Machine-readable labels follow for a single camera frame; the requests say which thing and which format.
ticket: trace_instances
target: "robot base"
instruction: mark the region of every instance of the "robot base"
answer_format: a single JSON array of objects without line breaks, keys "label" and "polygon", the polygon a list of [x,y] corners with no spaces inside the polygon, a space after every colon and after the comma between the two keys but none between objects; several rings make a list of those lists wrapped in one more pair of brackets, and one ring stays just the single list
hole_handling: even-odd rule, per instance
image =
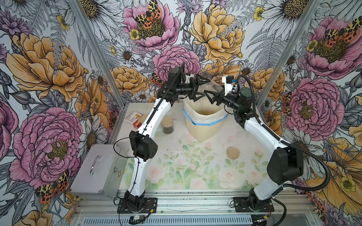
[{"label": "robot base", "polygon": [[[117,213],[135,213],[130,206],[127,206],[124,203],[125,199],[119,199],[119,205],[117,209]],[[156,212],[157,209],[157,198],[144,198],[145,206],[137,213],[145,213],[148,214],[151,210],[152,213]]]},{"label": "robot base", "polygon": [[271,201],[265,201],[256,208],[260,211],[253,210],[249,207],[249,197],[234,197],[234,206],[237,213],[245,212],[274,212],[274,207]]}]

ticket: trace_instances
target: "glass jar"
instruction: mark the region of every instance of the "glass jar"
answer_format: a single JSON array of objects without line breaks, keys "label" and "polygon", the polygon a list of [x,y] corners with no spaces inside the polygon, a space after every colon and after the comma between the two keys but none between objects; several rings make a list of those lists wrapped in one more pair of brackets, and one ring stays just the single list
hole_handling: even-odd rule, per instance
[{"label": "glass jar", "polygon": [[164,117],[161,121],[162,130],[166,134],[170,134],[173,132],[173,119],[171,117]]}]

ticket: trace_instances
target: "pink rose print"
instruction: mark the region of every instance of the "pink rose print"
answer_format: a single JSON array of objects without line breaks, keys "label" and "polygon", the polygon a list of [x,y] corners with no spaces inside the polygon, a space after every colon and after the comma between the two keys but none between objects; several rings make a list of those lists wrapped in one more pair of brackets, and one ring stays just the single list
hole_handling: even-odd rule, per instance
[{"label": "pink rose print", "polygon": [[362,35],[352,42],[337,43],[333,47],[325,45],[325,32],[328,29],[341,30],[352,20],[344,22],[344,18],[326,17],[309,37],[306,55],[300,59],[302,69],[314,72],[318,76],[328,76],[333,80],[341,79],[362,63]]},{"label": "pink rose print", "polygon": [[157,4],[162,11],[161,19],[157,20],[157,24],[154,25],[155,28],[150,28],[149,31],[145,31],[146,29],[143,27],[139,28],[135,20],[138,15],[146,14],[148,1],[145,7],[140,5],[138,8],[132,6],[123,9],[123,23],[126,25],[124,30],[127,33],[131,32],[131,38],[135,40],[142,51],[163,49],[169,44],[174,44],[177,40],[180,27],[178,17],[173,17],[167,4],[163,6],[159,1],[157,1]]},{"label": "pink rose print", "polygon": [[10,178],[37,188],[58,180],[66,170],[73,176],[81,165],[77,155],[82,132],[78,119],[60,107],[29,117],[14,136],[17,158],[11,163]]},{"label": "pink rose print", "polygon": [[154,72],[161,80],[167,81],[170,68],[180,67],[185,62],[185,72],[197,74],[200,72],[199,57],[185,47],[174,45],[166,47],[161,54],[153,58]]},{"label": "pink rose print", "polygon": [[286,117],[288,127],[302,130],[314,141],[328,138],[342,123],[344,106],[337,85],[326,78],[303,78],[293,90]]},{"label": "pink rose print", "polygon": [[19,119],[10,105],[0,100],[0,161],[8,153],[11,134],[19,125]]}]

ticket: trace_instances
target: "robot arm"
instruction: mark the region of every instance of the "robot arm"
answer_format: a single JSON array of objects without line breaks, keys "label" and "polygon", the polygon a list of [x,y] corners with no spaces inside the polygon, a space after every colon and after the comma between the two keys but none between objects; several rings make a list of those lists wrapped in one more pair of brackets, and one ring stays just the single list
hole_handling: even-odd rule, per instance
[{"label": "robot arm", "polygon": [[138,131],[130,132],[131,147],[137,160],[134,163],[131,185],[125,193],[125,205],[126,208],[134,212],[142,209],[147,168],[150,159],[157,152],[157,144],[153,139],[163,117],[171,109],[179,95],[188,95],[194,101],[205,96],[197,90],[200,85],[208,83],[209,80],[199,75],[185,74],[184,69],[183,64],[180,69],[170,70],[168,82],[165,87],[159,90],[153,109],[147,119],[138,128]]},{"label": "robot arm", "polygon": [[[248,132],[252,133],[257,140],[272,153],[267,166],[267,176],[249,192],[246,205],[250,209],[253,211],[262,209],[262,206],[270,203],[270,199],[274,198],[274,196],[285,189],[285,187],[316,191],[322,189],[329,183],[330,171],[323,161],[310,152],[301,149],[299,146],[292,145],[280,138],[267,125],[260,121],[256,114],[252,89],[246,87],[240,88],[239,85],[237,85],[237,91],[234,91],[235,80],[233,76],[224,76],[222,81],[225,83],[225,91],[205,91],[209,101],[211,103],[216,102],[217,105],[224,103],[232,108],[236,122]],[[325,169],[325,180],[317,187],[303,188],[291,184],[292,180],[303,175],[304,153],[315,158]]]}]

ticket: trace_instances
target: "floral tablecloth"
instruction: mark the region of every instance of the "floral tablecloth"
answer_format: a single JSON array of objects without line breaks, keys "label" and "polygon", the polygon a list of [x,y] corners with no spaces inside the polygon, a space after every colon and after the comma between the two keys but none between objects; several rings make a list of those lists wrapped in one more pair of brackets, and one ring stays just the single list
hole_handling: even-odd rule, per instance
[{"label": "floral tablecloth", "polygon": [[[148,114],[153,103],[131,103],[127,115],[133,111]],[[229,115],[219,132],[210,139],[197,141],[187,130],[183,103],[175,103],[167,113],[174,120],[174,132],[165,134],[158,128],[154,141],[158,145],[146,177],[146,190],[185,189],[242,189],[250,190],[266,176],[266,166],[271,153],[256,138],[241,128]],[[122,124],[118,139],[127,137],[132,125]],[[120,141],[123,150],[132,155],[128,139]],[[228,147],[237,147],[240,155],[229,158]],[[134,158],[128,159],[119,189],[127,189],[131,183]]]}]

